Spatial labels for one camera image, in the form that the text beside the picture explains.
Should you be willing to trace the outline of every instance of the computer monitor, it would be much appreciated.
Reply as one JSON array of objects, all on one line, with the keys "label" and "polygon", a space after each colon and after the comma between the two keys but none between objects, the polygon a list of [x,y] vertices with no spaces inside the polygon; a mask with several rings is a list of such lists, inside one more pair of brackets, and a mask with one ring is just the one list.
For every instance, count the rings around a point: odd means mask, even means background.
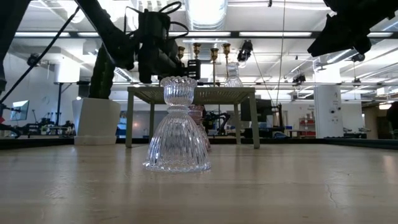
[{"label": "computer monitor", "polygon": [[[267,122],[267,115],[272,115],[271,100],[256,99],[256,106],[258,122]],[[241,103],[241,121],[251,121],[249,99]]]},{"label": "computer monitor", "polygon": [[29,100],[12,103],[10,115],[11,121],[24,121],[27,119],[27,110],[29,109]]}]

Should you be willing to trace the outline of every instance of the white column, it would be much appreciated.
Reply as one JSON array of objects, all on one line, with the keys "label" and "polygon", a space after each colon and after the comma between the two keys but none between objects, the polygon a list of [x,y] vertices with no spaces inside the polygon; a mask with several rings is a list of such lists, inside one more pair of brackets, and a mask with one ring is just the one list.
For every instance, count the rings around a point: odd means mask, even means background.
[{"label": "white column", "polygon": [[[328,67],[314,73],[315,82],[340,82],[340,68]],[[319,85],[314,88],[315,129],[317,138],[343,137],[341,92],[337,85]]]}]

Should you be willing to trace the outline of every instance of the clear glass candle holder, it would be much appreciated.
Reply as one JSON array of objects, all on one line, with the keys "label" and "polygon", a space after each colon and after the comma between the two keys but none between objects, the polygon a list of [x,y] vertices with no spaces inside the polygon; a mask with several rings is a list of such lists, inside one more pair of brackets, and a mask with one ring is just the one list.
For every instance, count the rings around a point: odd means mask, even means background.
[{"label": "clear glass candle holder", "polygon": [[169,114],[160,122],[150,142],[144,166],[148,170],[194,172],[211,167],[201,132],[188,115],[197,86],[194,79],[167,77],[160,83]]},{"label": "clear glass candle holder", "polygon": [[193,119],[193,121],[197,124],[197,127],[199,129],[199,132],[201,133],[201,136],[203,138],[203,142],[205,143],[206,149],[208,152],[211,151],[210,149],[210,141],[207,136],[205,127],[203,127],[202,121],[203,121],[203,110],[205,109],[204,106],[201,105],[191,105],[189,106],[189,115]]},{"label": "clear glass candle holder", "polygon": [[239,63],[231,62],[226,65],[228,78],[225,81],[225,87],[243,87],[243,83],[239,78]]}]

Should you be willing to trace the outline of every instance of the white pot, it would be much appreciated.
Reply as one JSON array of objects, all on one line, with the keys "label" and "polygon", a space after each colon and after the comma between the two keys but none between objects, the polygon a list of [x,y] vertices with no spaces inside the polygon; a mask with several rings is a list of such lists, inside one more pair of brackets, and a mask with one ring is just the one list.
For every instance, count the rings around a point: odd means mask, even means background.
[{"label": "white pot", "polygon": [[73,100],[75,145],[103,146],[116,143],[121,105],[112,100],[83,98]]}]

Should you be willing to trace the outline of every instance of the table leg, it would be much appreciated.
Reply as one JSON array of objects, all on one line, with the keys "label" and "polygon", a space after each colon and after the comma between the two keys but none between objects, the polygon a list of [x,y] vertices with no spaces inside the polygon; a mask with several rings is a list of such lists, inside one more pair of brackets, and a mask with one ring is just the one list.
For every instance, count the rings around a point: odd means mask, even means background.
[{"label": "table leg", "polygon": [[241,123],[239,120],[238,104],[234,104],[236,144],[241,144]]},{"label": "table leg", "polygon": [[126,147],[131,148],[132,143],[132,111],[134,109],[134,92],[129,92],[127,99],[127,124],[126,124]]},{"label": "table leg", "polygon": [[256,105],[256,96],[254,93],[250,93],[249,101],[250,101],[251,128],[253,131],[254,148],[259,149],[260,148],[259,123],[257,120],[257,105]]},{"label": "table leg", "polygon": [[155,104],[150,104],[150,116],[149,116],[149,143],[154,137],[154,120],[155,120]]}]

